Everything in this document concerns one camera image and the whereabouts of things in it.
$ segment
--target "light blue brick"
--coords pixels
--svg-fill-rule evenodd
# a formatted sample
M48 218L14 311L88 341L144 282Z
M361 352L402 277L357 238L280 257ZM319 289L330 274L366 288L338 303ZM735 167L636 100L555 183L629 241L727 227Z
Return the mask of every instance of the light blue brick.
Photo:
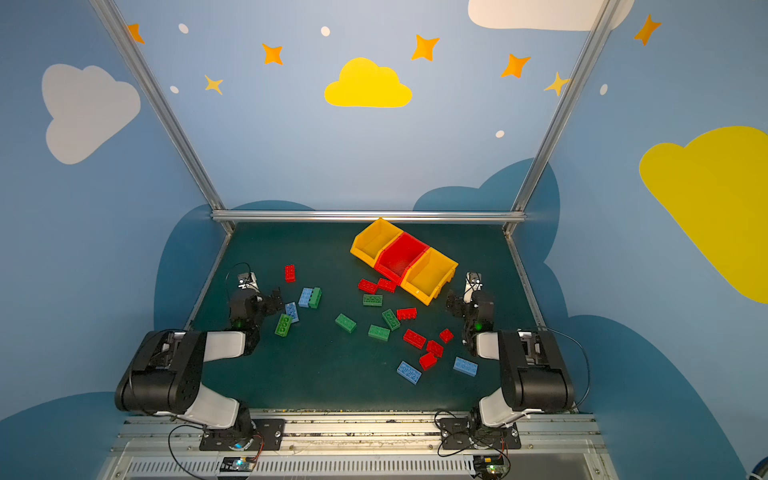
M299 312L296 311L296 303L286 303L286 315L290 317L291 323L296 323L299 321Z
M309 308L311 296L312 296L311 288L305 288L304 290L302 290L301 298L299 298L299 306L303 306L304 308Z
M478 374L477 363L472 363L458 356L456 357L456 361L453 363L453 369L458 370L461 373L466 373L469 376L475 376Z
M420 371L405 362L401 362L400 366L397 367L397 373L405 377L405 379L411 382L413 385L415 385L422 376Z

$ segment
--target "yellow bin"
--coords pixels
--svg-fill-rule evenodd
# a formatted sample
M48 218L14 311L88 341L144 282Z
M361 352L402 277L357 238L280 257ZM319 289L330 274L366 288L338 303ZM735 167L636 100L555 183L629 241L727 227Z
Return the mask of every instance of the yellow bin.
M379 218L355 237L349 252L371 267L375 267L381 252L394 242L401 233L402 230L398 227L383 218Z
M434 248L429 248L406 271L400 286L425 305L440 294L442 286L450 282L458 263Z

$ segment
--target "white cloud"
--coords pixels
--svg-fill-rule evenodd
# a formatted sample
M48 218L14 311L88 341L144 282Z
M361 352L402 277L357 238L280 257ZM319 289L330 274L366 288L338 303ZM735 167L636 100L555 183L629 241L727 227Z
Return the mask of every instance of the white cloud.
M629 14L634 0L621 0L611 28ZM588 31L603 0L469 0L469 18L486 28Z
M45 141L63 164L76 164L128 125L141 109L133 85L91 65L51 65L43 74L43 101L53 121Z

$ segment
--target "plastic bin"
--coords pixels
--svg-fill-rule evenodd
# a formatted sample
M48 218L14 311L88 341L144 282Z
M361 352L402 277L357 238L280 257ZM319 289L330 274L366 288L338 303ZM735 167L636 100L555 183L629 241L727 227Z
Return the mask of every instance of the plastic bin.
M369 266L376 267L379 255L401 233L402 230L398 227L395 227L383 218L379 218L355 237L352 249L349 252L363 262L368 263Z
M430 247L408 269L400 286L429 305L440 294L442 286L451 281L457 266L458 263Z
M401 233L390 245L388 245L379 255L376 265L373 267L377 272L396 282L398 285L402 282L402 276L406 270L413 265L415 261L424 254L429 246L426 243L419 242L416 238Z

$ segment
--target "toy brick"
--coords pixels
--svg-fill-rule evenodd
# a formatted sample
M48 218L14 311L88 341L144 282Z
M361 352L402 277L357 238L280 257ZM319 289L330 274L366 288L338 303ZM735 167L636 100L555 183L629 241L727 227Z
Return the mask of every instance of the toy brick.
M397 367L397 373L405 377L405 379L411 382L413 385L415 385L416 382L419 381L419 378L422 376L420 371L405 362L401 362L400 366Z
M395 313L392 311L392 309L382 313L382 317L384 318L384 321L386 322L389 329L393 332L400 328L400 322L397 320L397 317L395 316Z
M310 308L316 309L320 305L320 296L323 295L323 291L319 287L312 289L312 295L310 295Z
M380 278L378 287L385 292L394 293L397 288L397 283L387 280L386 278Z
M357 288L361 289L365 293L373 295L379 289L379 286L374 282L369 282L368 280L360 280L360 283L357 284Z
M402 336L402 339L406 342L410 343L417 349L424 348L424 344L426 343L427 339L423 336L419 335L418 333L414 332L411 329L408 329L405 335Z
M384 340L385 342L389 340L389 329L382 328L377 325L371 325L371 328L368 329L368 336Z
M296 281L296 267L294 265L286 265L286 282L293 283Z
M422 356L422 358L419 359L419 365L422 366L425 372L431 369L436 364L437 364L437 359L431 353L427 353L426 355Z
M453 333L451 333L451 330L445 329L442 332L440 332L440 340L442 340L443 343L448 343L453 339Z
M362 304L365 306L381 306L384 301L383 295L363 295Z
M352 319L343 313L340 313L339 316L336 317L336 325L342 327L347 333L352 333L355 330L357 323L353 322Z
M427 352L430 352L432 355L440 358L442 357L442 346L435 340L429 340L427 343Z
M403 320L414 320L416 318L415 308L404 308L397 311L397 319L401 322Z
M280 336L287 336L288 335L288 329L290 328L291 324L291 317L286 315L285 313L283 315L280 315L280 320L277 322L277 328L275 329L275 334Z
M299 321L299 312L296 310L296 303L286 303L286 314L291 318L291 323Z
M301 291L301 298L299 298L299 306L307 308L310 306L310 297L312 296L312 289L305 288Z
M458 356L456 357L456 361L453 363L453 369L458 370L461 373L466 373L469 376L475 376L478 374L477 363L472 363Z

